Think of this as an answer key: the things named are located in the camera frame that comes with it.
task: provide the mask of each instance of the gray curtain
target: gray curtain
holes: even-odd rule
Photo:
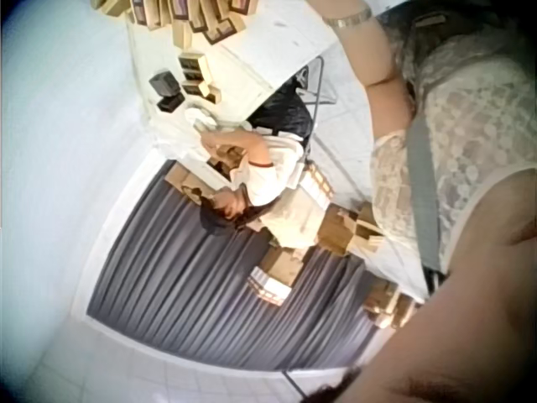
[[[108,256],[88,315],[185,359],[254,370],[327,369],[355,362],[374,334],[361,308],[373,281],[358,258],[311,249],[281,307],[247,285],[270,235],[224,237],[198,206],[155,178]]]

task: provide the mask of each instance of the white table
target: white table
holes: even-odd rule
[[[255,111],[286,80],[336,41],[336,36],[303,0],[260,0],[253,16],[243,17],[247,28],[210,46],[203,34],[194,34],[188,51],[206,55],[213,84],[222,91],[222,102],[213,105],[187,96],[173,113],[162,113],[159,96],[149,84],[156,73],[169,70],[181,82],[185,78],[172,43],[171,27],[148,31],[128,23],[138,87],[150,119],[154,142],[166,157],[179,160],[209,186],[226,181],[207,169],[208,153],[199,135],[185,121],[188,104],[203,106],[218,119],[240,123]]]

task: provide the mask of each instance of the bracelet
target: bracelet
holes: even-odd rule
[[[356,27],[365,23],[373,16],[370,7],[364,8],[361,12],[344,18],[323,18],[323,21],[333,29],[345,29]]]

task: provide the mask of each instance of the curtain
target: curtain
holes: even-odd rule
[[[270,234],[216,237],[157,175],[110,252],[87,313],[152,348],[236,369],[328,369],[356,362],[374,334],[361,305],[374,276],[356,257],[312,248],[280,307],[247,278]]]

